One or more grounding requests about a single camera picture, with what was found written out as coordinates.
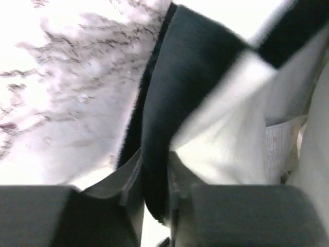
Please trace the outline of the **white pillow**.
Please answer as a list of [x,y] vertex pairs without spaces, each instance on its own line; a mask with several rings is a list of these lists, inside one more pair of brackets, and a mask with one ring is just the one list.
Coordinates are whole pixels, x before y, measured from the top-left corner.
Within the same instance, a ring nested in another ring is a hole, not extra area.
[[317,82],[325,32],[275,70],[243,52],[172,141],[182,163],[208,184],[279,181],[304,191],[328,228],[328,66]]

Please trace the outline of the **black and white checkered pillowcase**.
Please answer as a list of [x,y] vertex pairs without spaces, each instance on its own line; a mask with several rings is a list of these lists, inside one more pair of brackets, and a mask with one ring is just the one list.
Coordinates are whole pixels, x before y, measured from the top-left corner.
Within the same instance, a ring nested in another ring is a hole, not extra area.
[[167,216],[170,152],[208,184],[275,184],[266,132],[303,111],[328,1],[171,1],[121,152],[141,147],[143,191]]

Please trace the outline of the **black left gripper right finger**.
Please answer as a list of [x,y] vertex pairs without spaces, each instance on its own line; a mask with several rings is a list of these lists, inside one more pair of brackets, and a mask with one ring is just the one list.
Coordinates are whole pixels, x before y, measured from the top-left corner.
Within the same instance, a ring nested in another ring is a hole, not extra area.
[[171,246],[328,246],[309,198],[284,185],[208,185],[171,152]]

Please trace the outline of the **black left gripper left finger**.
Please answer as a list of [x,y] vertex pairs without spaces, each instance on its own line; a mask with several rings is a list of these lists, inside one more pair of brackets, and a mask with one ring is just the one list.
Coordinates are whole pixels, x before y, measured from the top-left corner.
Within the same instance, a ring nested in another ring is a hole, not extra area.
[[1,246],[140,246],[140,154],[83,192],[2,186]]

